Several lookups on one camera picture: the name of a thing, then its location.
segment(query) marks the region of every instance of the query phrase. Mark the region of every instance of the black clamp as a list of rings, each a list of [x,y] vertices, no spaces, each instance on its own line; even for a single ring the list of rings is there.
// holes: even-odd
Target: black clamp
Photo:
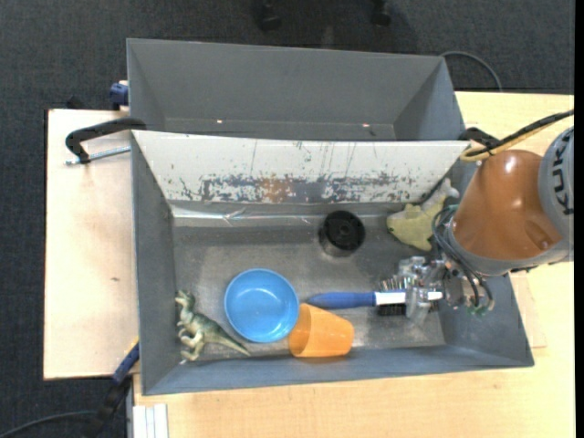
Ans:
[[[92,127],[70,132],[65,139],[65,145],[78,157],[79,162],[87,164],[91,162],[91,158],[81,146],[82,141],[93,140],[94,138],[125,130],[146,130],[146,124],[142,120],[132,117],[106,121]]]

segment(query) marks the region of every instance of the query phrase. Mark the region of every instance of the rusty stain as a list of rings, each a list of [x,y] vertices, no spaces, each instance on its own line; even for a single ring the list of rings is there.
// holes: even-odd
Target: rusty stain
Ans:
[[[318,177],[258,176],[243,174],[201,177],[198,193],[189,190],[181,180],[182,196],[202,201],[239,203],[343,203],[361,201],[401,202],[410,199],[407,190],[400,190],[403,184],[416,184],[413,175],[399,176],[380,172],[360,178],[333,177],[320,174]]]

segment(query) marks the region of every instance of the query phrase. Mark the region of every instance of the electrical wire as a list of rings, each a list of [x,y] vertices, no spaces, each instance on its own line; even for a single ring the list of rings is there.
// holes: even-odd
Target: electrical wire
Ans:
[[[24,425],[20,425],[19,427],[13,428],[12,430],[8,430],[0,434],[0,438],[7,438],[8,436],[14,436],[17,433],[20,433],[30,427],[35,425],[40,425],[41,423],[53,422],[57,420],[64,420],[64,419],[71,419],[75,417],[79,417],[82,415],[92,415],[95,411],[78,411],[78,412],[67,412],[67,413],[58,413],[56,415],[48,415],[48,417],[44,417],[42,419],[34,420],[29,423],[25,423]]]
[[[448,56],[468,57],[468,58],[471,58],[472,60],[474,60],[475,62],[480,63],[483,67],[486,68],[486,70],[489,72],[489,74],[495,80],[496,87],[499,90],[499,92],[503,92],[503,85],[501,84],[501,80],[499,79],[499,77],[497,76],[495,71],[491,68],[491,66],[488,63],[486,63],[482,58],[479,58],[473,54],[469,54],[468,52],[462,52],[460,50],[448,50],[448,51],[440,54],[440,57],[448,57]]]
[[[519,142],[539,133],[554,123],[557,123],[558,121],[567,117],[571,117],[572,115],[574,115],[574,109],[549,115],[543,119],[539,119],[533,123],[530,123],[515,133],[504,137],[502,140],[496,141],[495,144],[468,149],[460,155],[460,159],[463,162],[476,162],[488,159],[489,157],[494,156],[501,151],[508,150],[511,146],[515,146]]]
[[[445,227],[447,223],[451,222],[457,209],[457,205],[452,205],[446,206],[441,211],[439,211],[432,219],[432,232],[434,239],[436,240],[436,244],[446,253],[448,257],[453,259],[453,261],[463,269],[464,276],[468,280],[468,283],[470,284],[474,293],[474,306],[478,307],[480,302],[478,287],[475,283],[475,280],[478,281],[478,283],[485,289],[486,296],[488,297],[489,301],[492,302],[493,294],[490,288],[485,284],[483,278],[477,274],[470,267],[470,265],[466,263],[466,261],[464,261],[464,258],[453,248],[452,245],[450,245],[448,240],[440,232],[441,227]]]

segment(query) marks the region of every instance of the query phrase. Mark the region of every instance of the gray bin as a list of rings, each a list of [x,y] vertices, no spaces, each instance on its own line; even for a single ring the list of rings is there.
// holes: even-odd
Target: gray bin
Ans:
[[[128,57],[130,113],[149,130],[439,145],[456,140],[464,127],[440,57],[150,40],[129,40]],[[141,148],[140,134],[133,133],[131,149],[145,394],[533,365],[506,276],[491,279],[496,304],[483,318],[445,302],[421,327],[407,318],[380,317],[374,308],[340,310],[356,329],[354,348],[343,358],[298,360],[282,340],[247,342],[252,358],[208,345],[199,360],[179,365],[174,304],[179,288],[191,290],[197,309],[234,334],[223,312],[223,293],[249,267],[282,274],[302,301],[318,292],[373,290],[400,259],[421,252],[401,244],[385,227],[387,213],[402,209],[401,199],[383,205],[349,198],[310,205],[248,203],[247,213],[251,209],[254,218],[264,217],[260,224],[245,217],[238,225],[208,224],[205,213],[238,213],[242,204],[197,202],[188,193],[183,200],[169,199],[157,166]],[[439,175],[451,177],[462,192],[473,169],[456,162]],[[347,258],[324,255],[318,242],[324,216],[336,209],[350,209],[367,227],[365,243]],[[286,225],[272,219],[282,214],[297,219],[286,219]]]

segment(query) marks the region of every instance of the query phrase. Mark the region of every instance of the black cable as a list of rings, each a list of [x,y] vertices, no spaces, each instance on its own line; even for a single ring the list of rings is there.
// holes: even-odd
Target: black cable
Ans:
[[[523,127],[522,129],[517,130],[515,133],[512,133],[509,136],[505,136],[502,140],[493,141],[491,144],[489,144],[488,146],[485,146],[482,149],[468,151],[466,156],[469,158],[472,158],[472,157],[478,156],[480,154],[485,154],[485,153],[492,154],[493,150],[500,148],[501,146],[505,146],[506,144],[508,144],[511,141],[515,141],[515,140],[521,138],[522,136],[528,135],[529,133],[531,133],[534,130],[542,129],[548,125],[551,125],[552,123],[556,123],[556,122],[563,120],[567,117],[571,117],[572,115],[574,115],[574,109],[566,110],[565,112],[555,113],[553,115],[549,115],[547,117],[544,117],[543,119],[536,120],[533,123],[530,123],[529,125],[527,125],[526,127]]]
[[[481,284],[483,282],[483,279],[479,275],[477,275],[475,271],[473,271],[473,269],[464,261],[464,259],[456,252],[456,250],[454,250],[454,248],[440,234],[440,232],[438,230],[439,227],[444,226],[447,222],[449,222],[452,219],[457,208],[458,208],[458,206],[452,205],[452,206],[446,206],[441,211],[439,211],[436,214],[436,216],[432,219],[432,232],[434,235],[434,239],[436,240],[436,244],[439,247],[441,247],[442,250],[450,258],[452,258],[458,265],[460,265],[461,268],[463,269],[464,275],[466,276],[466,279],[468,280],[468,283],[470,284],[471,289],[473,290],[473,293],[474,293],[474,306],[478,307],[479,306],[479,293],[478,293],[478,287],[476,286],[476,283],[475,283],[475,278]]]
[[[489,74],[495,80],[496,87],[499,90],[499,92],[503,92],[503,85],[501,84],[501,80],[499,79],[499,77],[497,76],[495,71],[491,68],[491,66],[488,63],[486,63],[484,60],[482,60],[481,58],[477,57],[476,55],[469,54],[468,52],[461,52],[459,50],[448,50],[447,52],[443,52],[442,54],[440,54],[440,57],[448,57],[448,56],[469,57],[472,60],[474,60],[475,62],[480,63],[483,67],[486,68],[486,70],[489,72]]]
[[[78,411],[78,412],[58,413],[56,415],[48,415],[48,417],[34,420],[32,422],[25,423],[24,425],[20,425],[19,427],[13,428],[12,430],[8,430],[7,432],[0,434],[0,438],[7,438],[8,436],[14,436],[17,433],[20,433],[20,432],[26,430],[27,428],[33,427],[35,425],[39,425],[41,423],[70,419],[70,418],[74,418],[74,417],[79,417],[81,415],[92,415],[94,413],[95,413],[95,411]]]

